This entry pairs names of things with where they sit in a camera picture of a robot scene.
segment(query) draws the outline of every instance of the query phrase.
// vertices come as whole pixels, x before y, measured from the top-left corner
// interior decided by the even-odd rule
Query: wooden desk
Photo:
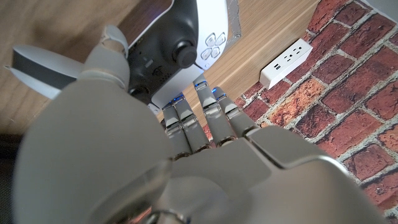
[[[205,72],[209,84],[218,85],[230,97],[237,98],[258,81],[262,67],[303,36],[317,2],[240,0],[243,37]],[[11,64],[12,46],[16,44],[42,47],[84,62],[104,25],[120,24],[125,32],[129,22],[135,22],[126,22],[126,16],[139,3],[139,0],[5,0],[0,6],[0,65]],[[194,89],[187,88],[184,94],[201,124],[205,124]],[[6,69],[0,70],[0,134],[24,133],[49,102]]]

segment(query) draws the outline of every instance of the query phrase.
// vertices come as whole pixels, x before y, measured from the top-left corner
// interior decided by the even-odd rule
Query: power strip
[[[301,65],[310,55],[312,46],[303,39],[299,39],[275,60],[261,70],[260,82],[268,90],[281,81],[295,68]]]

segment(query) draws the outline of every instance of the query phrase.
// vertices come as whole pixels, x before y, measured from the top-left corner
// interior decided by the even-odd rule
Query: electrical outlet
[[[261,70],[260,82],[268,90],[301,65],[312,50],[311,45],[299,39]]]

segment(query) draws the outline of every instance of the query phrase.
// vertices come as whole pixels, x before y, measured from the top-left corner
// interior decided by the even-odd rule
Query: controller thumbstick
[[[180,68],[188,68],[197,59],[197,49],[189,41],[181,41],[174,48],[173,59]]]

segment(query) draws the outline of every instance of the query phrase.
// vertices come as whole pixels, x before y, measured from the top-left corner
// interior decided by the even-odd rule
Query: gray mechanical part
[[[106,41],[108,40],[113,40],[115,42],[118,42],[122,45],[121,53],[124,54],[125,58],[127,58],[128,53],[129,53],[129,47],[127,45],[127,40],[124,34],[119,30],[114,25],[107,25],[104,28],[104,31],[102,33],[101,39],[99,40],[100,43],[103,43],[104,45]]]
[[[178,117],[180,118],[181,125],[184,129],[192,152],[196,153],[204,149],[209,149],[210,142],[201,128],[197,117],[193,114],[191,107],[182,94],[174,102],[174,107],[177,111]]]
[[[193,81],[193,85],[195,86],[195,90],[197,91],[199,101],[203,109],[217,102],[203,74]]]
[[[190,220],[173,210],[160,210],[152,212],[145,224],[189,224]]]
[[[288,130],[279,129],[269,141],[313,147],[304,139],[295,138]],[[291,148],[283,149],[279,147],[286,154],[292,152]],[[254,156],[244,155],[249,152]],[[240,174],[239,169],[246,169],[246,166],[252,167]],[[240,194],[231,195],[228,187],[241,185],[247,181],[245,178],[261,177],[262,172],[265,173],[262,178],[239,188],[236,192]],[[244,138],[177,161],[164,194],[154,205],[154,209],[165,208],[189,215],[192,224],[386,223],[365,194],[336,164],[315,159],[281,169]]]
[[[32,76],[23,73],[15,68],[6,67],[10,72],[17,77],[22,83],[29,86],[41,95],[50,98],[51,100],[60,94],[61,89],[55,88],[54,86],[48,85]]]
[[[106,26],[99,44],[87,57],[78,78],[111,80],[127,91],[130,68],[124,52],[126,47],[127,41],[122,32],[115,26]]]
[[[236,139],[236,135],[228,123],[228,120],[221,110],[219,104],[203,74],[193,82],[198,93],[199,101],[203,108],[203,113],[209,125],[211,135],[217,146],[222,146],[226,142]]]
[[[166,123],[165,132],[174,146],[174,160],[191,155],[188,139],[182,129],[175,108],[173,106],[164,108],[163,115]]]
[[[220,87],[214,88],[213,94],[238,137],[244,137],[247,132],[259,128],[241,108],[236,106]]]
[[[56,84],[66,86],[70,80],[76,80],[83,68],[83,64],[80,62],[38,47],[15,45],[12,49],[14,51],[13,68],[28,73],[45,83],[52,82],[53,86]],[[63,82],[60,75],[66,76],[63,77],[65,80],[69,79]]]
[[[78,80],[25,135],[14,175],[14,220],[112,223],[138,215],[162,193],[172,155],[146,105],[113,82]]]
[[[308,161],[327,160],[347,173],[346,169],[313,144],[306,144],[302,138],[289,133],[289,141],[284,138],[285,130],[277,126],[256,129],[249,132],[246,138],[252,142],[264,155],[279,167],[289,169]]]

